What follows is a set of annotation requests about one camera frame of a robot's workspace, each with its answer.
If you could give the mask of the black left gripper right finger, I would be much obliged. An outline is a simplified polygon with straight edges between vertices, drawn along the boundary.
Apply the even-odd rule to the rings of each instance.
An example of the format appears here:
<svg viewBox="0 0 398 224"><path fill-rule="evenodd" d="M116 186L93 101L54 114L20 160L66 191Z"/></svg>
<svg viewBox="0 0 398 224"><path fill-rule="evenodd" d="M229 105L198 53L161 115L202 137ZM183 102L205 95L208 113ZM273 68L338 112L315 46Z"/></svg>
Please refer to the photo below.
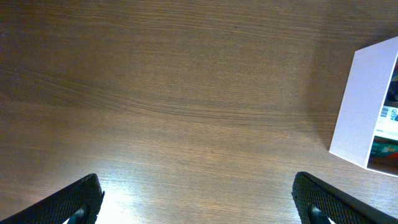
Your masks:
<svg viewBox="0 0 398 224"><path fill-rule="evenodd" d="M394 218L308 172L298 172L292 197L302 223L397 224Z"/></svg>

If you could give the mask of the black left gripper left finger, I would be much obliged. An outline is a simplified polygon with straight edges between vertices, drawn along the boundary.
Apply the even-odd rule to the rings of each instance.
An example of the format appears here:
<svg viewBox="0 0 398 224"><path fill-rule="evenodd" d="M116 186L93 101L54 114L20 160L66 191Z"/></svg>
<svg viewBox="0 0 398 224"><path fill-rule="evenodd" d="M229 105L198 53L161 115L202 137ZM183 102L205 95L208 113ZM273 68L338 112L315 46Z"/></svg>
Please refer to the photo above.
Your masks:
<svg viewBox="0 0 398 224"><path fill-rule="evenodd" d="M103 198L98 176L88 174L1 223L95 223Z"/></svg>

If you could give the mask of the green red toothpaste tube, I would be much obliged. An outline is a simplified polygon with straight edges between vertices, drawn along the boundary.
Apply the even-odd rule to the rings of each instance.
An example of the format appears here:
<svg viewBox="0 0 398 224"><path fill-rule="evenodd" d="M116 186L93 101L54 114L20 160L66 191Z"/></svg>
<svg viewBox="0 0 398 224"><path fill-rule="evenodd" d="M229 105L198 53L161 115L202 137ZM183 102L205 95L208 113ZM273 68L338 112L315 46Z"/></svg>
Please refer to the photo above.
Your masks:
<svg viewBox="0 0 398 224"><path fill-rule="evenodd" d="M397 145L373 142L370 155L371 157L397 159Z"/></svg>

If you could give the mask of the green white soap box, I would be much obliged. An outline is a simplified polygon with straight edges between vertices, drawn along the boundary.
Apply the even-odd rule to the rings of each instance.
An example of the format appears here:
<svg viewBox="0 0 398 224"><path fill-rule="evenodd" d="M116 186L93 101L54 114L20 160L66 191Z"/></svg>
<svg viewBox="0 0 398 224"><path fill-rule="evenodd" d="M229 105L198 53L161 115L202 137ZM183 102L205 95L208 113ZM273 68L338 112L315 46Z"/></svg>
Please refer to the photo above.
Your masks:
<svg viewBox="0 0 398 224"><path fill-rule="evenodd" d="M375 127L375 136L397 140L397 108L383 106Z"/></svg>

